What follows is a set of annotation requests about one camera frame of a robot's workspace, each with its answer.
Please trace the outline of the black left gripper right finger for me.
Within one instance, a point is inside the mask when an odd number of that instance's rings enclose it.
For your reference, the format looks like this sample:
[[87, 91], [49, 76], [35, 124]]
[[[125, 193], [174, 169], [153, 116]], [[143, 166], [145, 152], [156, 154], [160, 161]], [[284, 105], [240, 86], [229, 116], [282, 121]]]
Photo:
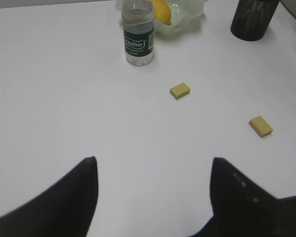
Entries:
[[223, 237], [296, 237], [296, 209], [224, 158], [213, 159], [210, 200]]

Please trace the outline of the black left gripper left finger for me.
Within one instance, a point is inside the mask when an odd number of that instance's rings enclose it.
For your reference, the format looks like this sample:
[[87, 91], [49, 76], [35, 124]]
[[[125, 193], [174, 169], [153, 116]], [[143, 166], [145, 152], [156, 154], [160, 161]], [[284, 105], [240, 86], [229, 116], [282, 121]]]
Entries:
[[0, 217], [0, 237], [85, 237], [99, 196], [95, 157], [84, 158], [43, 193]]

